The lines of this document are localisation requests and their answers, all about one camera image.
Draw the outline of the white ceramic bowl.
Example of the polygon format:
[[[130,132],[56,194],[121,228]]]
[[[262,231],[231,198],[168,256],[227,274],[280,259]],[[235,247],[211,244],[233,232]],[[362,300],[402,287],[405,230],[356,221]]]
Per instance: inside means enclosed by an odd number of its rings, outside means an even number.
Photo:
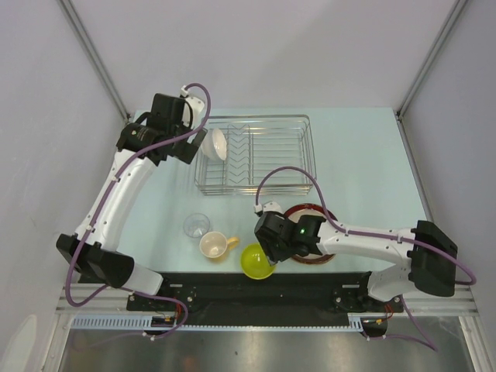
[[[212,161],[225,161],[227,158],[227,141],[220,129],[211,129],[201,143],[201,151]]]

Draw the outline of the red rimmed round plate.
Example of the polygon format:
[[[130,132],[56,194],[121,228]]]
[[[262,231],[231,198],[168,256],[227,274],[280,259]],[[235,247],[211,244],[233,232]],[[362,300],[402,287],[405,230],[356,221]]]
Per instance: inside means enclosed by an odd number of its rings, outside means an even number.
[[[306,219],[305,216],[307,215],[315,216],[316,218],[319,217],[320,219],[324,219],[326,217],[324,208],[320,205],[312,203],[294,205],[284,212],[284,216],[294,222],[298,227],[302,227],[302,229],[306,228],[306,236],[312,236],[316,234],[316,228],[319,224],[316,223],[315,219]],[[335,257],[335,254],[314,253],[312,250],[308,250],[308,255],[306,256],[298,255],[298,253],[299,250],[297,251],[297,254],[294,254],[291,257],[291,259],[299,262],[300,264],[307,265],[326,264]]]

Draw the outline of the lime green bowl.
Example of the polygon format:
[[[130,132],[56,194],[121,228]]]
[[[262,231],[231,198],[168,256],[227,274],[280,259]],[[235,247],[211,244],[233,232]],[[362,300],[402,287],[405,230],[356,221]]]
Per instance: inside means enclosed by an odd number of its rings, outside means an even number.
[[[243,249],[240,257],[240,266],[243,273],[253,280],[267,279],[275,272],[259,243],[250,244]]]

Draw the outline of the metal wire dish rack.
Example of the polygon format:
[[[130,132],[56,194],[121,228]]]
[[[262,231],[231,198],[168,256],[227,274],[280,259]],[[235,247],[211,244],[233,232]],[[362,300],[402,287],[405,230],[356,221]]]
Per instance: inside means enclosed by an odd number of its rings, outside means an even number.
[[[279,167],[298,167],[317,178],[307,115],[213,116],[207,128],[222,131],[227,154],[224,161],[197,155],[195,184],[204,195],[254,195]]]

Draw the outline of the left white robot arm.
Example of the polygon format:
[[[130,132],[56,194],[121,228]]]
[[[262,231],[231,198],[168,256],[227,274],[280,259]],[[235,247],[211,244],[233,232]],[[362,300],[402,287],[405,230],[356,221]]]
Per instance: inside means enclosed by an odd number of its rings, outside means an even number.
[[[71,235],[62,234],[56,248],[71,271],[112,287],[144,294],[156,310],[170,304],[171,290],[161,274],[118,251],[129,213],[141,189],[160,162],[170,157],[190,164],[207,131],[211,107],[181,88],[177,97],[157,93],[152,108],[126,125],[116,144],[111,170],[95,203]]]

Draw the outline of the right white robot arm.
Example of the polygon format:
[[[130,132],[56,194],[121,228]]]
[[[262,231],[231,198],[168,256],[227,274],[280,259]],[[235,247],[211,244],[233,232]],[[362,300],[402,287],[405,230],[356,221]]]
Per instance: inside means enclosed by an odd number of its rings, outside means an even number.
[[[270,264],[297,254],[348,254],[388,262],[389,268],[367,273],[366,286],[357,292],[367,311],[414,290],[444,298],[455,291],[457,246],[429,221],[420,220],[413,229],[365,229],[319,215],[293,222],[280,212],[264,212],[254,233]]]

